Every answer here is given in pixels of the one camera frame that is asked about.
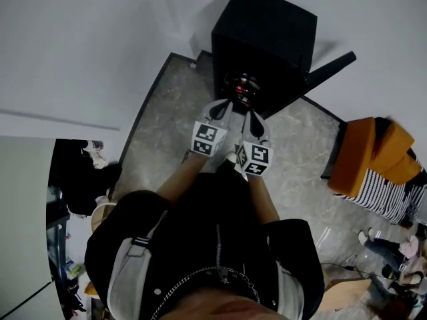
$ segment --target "cable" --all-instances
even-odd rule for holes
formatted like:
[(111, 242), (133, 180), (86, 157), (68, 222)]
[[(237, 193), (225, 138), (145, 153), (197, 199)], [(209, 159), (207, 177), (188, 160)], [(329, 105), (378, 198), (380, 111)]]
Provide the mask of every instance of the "cable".
[(345, 269), (345, 270), (349, 270), (349, 271), (357, 271), (358, 273), (367, 274), (367, 276), (371, 275), (371, 276), (381, 277), (381, 278), (383, 278), (383, 279), (387, 279), (387, 280), (394, 281), (394, 279), (391, 279), (391, 278), (389, 278), (389, 277), (384, 277), (384, 276), (377, 275), (377, 274), (374, 274), (374, 273), (367, 273), (366, 271), (361, 271), (361, 270), (359, 270), (359, 269), (357, 269), (356, 267), (353, 267), (353, 266), (351, 266), (351, 265), (345, 265), (345, 266), (344, 266), (344, 265), (340, 265), (340, 264), (337, 264), (337, 263), (320, 263), (320, 265), (336, 265), (337, 267), (341, 267), (341, 268), (343, 268), (343, 269)]

